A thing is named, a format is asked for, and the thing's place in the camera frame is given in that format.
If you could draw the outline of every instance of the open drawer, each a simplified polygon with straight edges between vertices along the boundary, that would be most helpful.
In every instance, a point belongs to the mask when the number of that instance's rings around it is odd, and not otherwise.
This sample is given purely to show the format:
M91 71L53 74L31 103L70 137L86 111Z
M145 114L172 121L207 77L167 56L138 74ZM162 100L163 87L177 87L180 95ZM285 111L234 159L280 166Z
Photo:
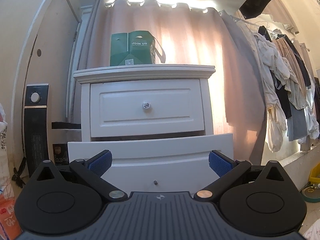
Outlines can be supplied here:
M91 137L204 130L199 79L91 84Z
M103 150L111 151L113 161L102 178L128 195L131 191L193 194L219 178L209 167L211 150L233 159L232 134L68 143L70 161L89 159Z

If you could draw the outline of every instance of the bag handle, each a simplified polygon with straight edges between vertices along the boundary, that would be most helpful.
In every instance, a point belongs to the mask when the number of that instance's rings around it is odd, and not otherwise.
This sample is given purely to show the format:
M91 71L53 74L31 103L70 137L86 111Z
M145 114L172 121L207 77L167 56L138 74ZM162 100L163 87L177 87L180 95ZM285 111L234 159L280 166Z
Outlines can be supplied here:
M160 45L159 41L158 41L156 38L155 38L155 40L158 42L158 44L159 44L159 46L160 46L160 48L161 48L161 50L162 50L162 55L160 55L158 49L157 49L156 46L155 46L156 54L157 54L157 56L159 57L160 62L161 62L161 63L165 63L165 53L164 53L164 50L163 50L162 46Z

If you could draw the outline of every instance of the beige clothing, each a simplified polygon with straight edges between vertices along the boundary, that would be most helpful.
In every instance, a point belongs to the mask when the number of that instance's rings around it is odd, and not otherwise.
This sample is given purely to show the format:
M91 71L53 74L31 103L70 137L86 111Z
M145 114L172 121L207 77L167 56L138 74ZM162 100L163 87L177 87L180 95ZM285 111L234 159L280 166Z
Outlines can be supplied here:
M269 14L274 22L282 23L286 30L295 34L299 33L297 25L282 0L271 0L262 13Z
M307 88L304 84L302 72L300 70L299 64L295 58L295 55L292 49L289 47L289 44L287 44L287 42L283 38L280 38L278 40L273 40L273 42L277 44L278 50L280 51L280 54L282 55L282 57L288 60L293 72L297 77L303 97L306 98Z
M315 75L313 73L313 68L311 65L311 61L310 61L310 57L309 57L309 53L307 51L307 47L305 43L301 43L301 51L302 51L302 58L303 58L303 62L311 76L311 79L313 80L313 83L316 84L315 82Z

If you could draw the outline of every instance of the qr code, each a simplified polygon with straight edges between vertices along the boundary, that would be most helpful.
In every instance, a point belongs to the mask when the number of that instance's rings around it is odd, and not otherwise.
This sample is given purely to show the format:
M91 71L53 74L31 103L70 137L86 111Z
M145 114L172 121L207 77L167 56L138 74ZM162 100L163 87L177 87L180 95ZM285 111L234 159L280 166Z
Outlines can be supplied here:
M133 58L132 59L126 59L125 60L125 65L133 65Z

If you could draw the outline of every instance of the gray platform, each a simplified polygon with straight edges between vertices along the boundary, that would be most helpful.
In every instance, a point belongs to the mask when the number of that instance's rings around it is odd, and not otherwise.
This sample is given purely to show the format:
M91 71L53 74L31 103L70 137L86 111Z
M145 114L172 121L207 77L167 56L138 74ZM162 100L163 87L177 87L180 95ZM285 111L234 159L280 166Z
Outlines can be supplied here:
M91 226L68 236L36 236L25 232L16 240L303 240L299 233L265 238L250 236L228 225L211 203L189 193L133 193L111 203Z

